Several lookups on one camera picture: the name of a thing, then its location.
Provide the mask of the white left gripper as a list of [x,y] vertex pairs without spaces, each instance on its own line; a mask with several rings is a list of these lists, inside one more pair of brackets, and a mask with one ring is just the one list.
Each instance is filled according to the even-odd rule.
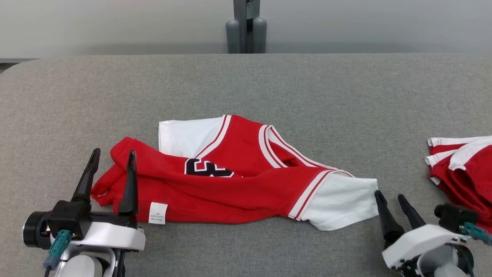
[[[93,179],[100,164],[100,154],[100,149],[93,150],[73,193],[72,202],[83,201],[89,203],[91,201]],[[118,205],[118,214],[137,215],[139,212],[138,179],[136,153],[134,150],[129,152],[126,172],[125,190]],[[22,240],[27,247],[48,250],[54,243],[56,234],[50,230],[47,222],[50,214],[50,211],[36,211],[32,212],[27,218],[22,229]],[[128,220],[125,217],[118,217],[116,214],[108,212],[93,212],[92,219],[93,222],[84,239],[73,238],[66,252],[74,252],[76,250],[104,252],[110,249],[136,252],[144,250],[146,237],[143,229],[137,227],[135,220]]]

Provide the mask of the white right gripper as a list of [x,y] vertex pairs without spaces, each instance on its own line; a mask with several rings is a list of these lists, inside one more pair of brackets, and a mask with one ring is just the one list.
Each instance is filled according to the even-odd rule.
[[403,194],[397,199],[406,215],[412,231],[404,233],[388,209],[388,203],[379,190],[374,193],[379,213],[380,226],[385,244],[391,244],[383,252],[383,260],[388,268],[399,268],[412,260],[447,243],[465,244],[471,236],[453,233],[441,226],[426,224],[420,214],[411,206]]

